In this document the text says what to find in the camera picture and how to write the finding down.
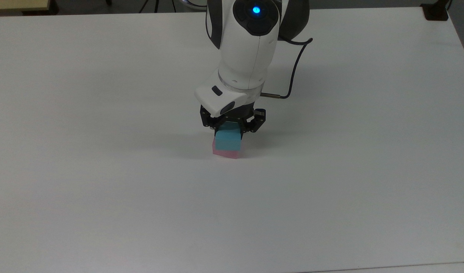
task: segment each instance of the foam block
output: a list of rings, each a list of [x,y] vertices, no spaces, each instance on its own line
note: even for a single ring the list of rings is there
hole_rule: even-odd
[[[226,150],[216,150],[215,149],[215,139],[213,139],[213,154],[219,155],[221,157],[228,157],[233,159],[239,158],[239,151],[226,151]]]
[[[215,134],[215,149],[225,151],[239,151],[242,141],[240,126],[236,122],[226,121]]]

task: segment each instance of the white table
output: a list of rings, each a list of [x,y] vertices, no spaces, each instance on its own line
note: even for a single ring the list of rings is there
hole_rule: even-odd
[[[464,50],[421,8],[312,10],[292,95],[211,153],[203,14],[0,17],[0,273],[464,262]],[[299,47],[279,43],[265,92]]]

